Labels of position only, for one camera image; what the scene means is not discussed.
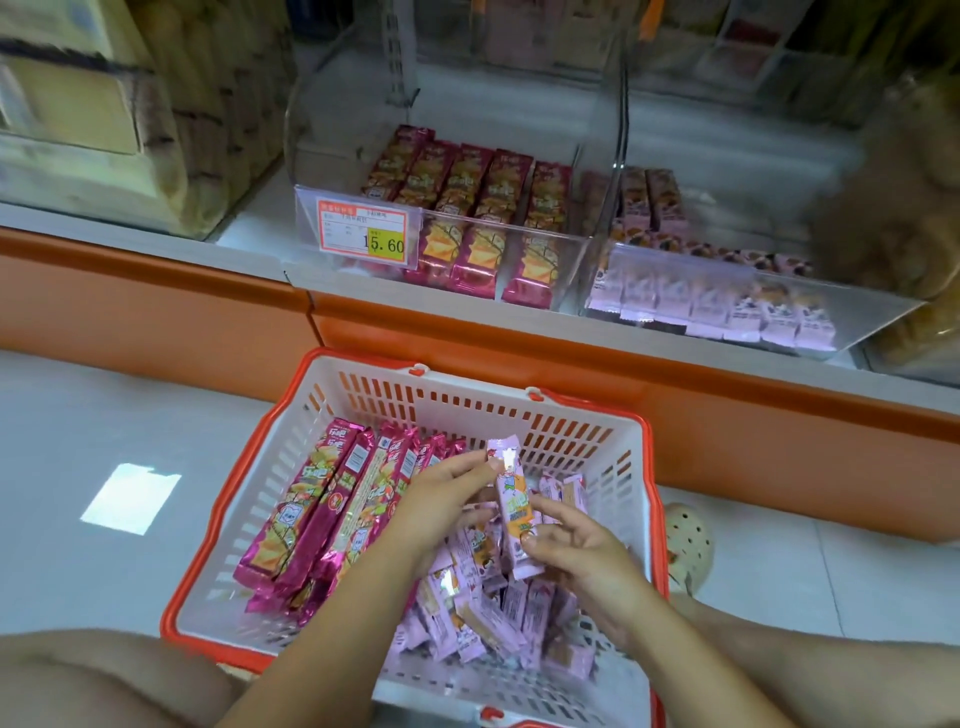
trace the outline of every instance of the sandal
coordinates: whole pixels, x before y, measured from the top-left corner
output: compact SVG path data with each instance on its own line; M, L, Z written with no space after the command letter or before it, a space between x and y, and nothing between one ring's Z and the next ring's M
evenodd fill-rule
M713 534L696 508L670 503L663 508L670 591L694 596L713 568Z

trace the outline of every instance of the shopping basket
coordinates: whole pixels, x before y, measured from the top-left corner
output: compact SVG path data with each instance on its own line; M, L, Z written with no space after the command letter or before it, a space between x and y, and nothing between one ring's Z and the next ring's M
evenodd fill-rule
M397 422L426 433L516 434L528 473L583 473L590 514L642 555L647 578L666 594L663 509L653 477L649 426L636 415L584 400L431 372L420 364L310 352L280 402L260 421L210 517L204 542L167 606L160 627L219 663L262 672L298 633L282 617L245 614L251 593L233 570L334 416L364 425ZM484 726L663 725L662 708L636 663L589 619L568 628L595 644L586 683L557 682L493 660L461 665L416 652L382 669L374 699Z

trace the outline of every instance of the hand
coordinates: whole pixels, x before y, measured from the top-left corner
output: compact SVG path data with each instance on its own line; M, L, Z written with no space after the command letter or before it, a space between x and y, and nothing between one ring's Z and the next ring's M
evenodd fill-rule
M396 547L410 549L417 561L417 576L433 563L437 547L455 528L489 521L491 508L464 511L471 500L496 501L491 485L503 473L500 460L487 460L483 450L465 452L427 468L410 481L384 535L396 540Z
M561 584L577 595L603 633L630 652L636 590L653 589L630 551L583 511L542 496L530 496L530 503L560 524L538 525L536 536L522 539L523 549L558 570Z

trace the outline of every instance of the yellow price sticker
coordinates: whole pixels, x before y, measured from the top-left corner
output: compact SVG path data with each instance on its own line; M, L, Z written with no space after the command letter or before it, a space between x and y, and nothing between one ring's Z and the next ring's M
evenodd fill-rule
M404 259L403 232L368 228L367 250L373 257L402 261Z

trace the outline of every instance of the white shelf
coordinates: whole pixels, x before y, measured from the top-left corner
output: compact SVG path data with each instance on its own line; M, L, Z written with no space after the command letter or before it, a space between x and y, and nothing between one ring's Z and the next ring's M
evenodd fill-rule
M488 82L469 71L429 66L420 68L420 79L435 88ZM526 99L542 108L545 100L552 99L551 112L538 117L551 119L555 126L543 133L558 133L564 128L564 119L569 130L566 138L580 132L589 114L589 109L581 109L586 99L581 88L536 80L523 83L522 92L516 96L518 103ZM431 103L431 98L424 94L423 102ZM495 116L492 108L490 119ZM565 143L562 134L560 139ZM511 140L501 143L509 145ZM855 139L844 133L760 121L735 110L682 99L637 94L631 102L628 161L677 170L686 190L708 191L720 203L714 207L697 205L699 212L720 212L742 231L779 231L786 237L802 237L792 234L796 230L793 221L821 190L836 184L845 168L856 164L858 155ZM280 167L224 229L205 243L10 205L0 205L0 225L289 281L300 288L367 303L492 327L503 325L507 304L345 275L325 265L318 251L298 240L294 204L292 184ZM798 239L797 245L802 246L803 241ZM849 353L824 364L520 306L510 308L510 320L511 327L545 337L960 414L960 390L858 371Z

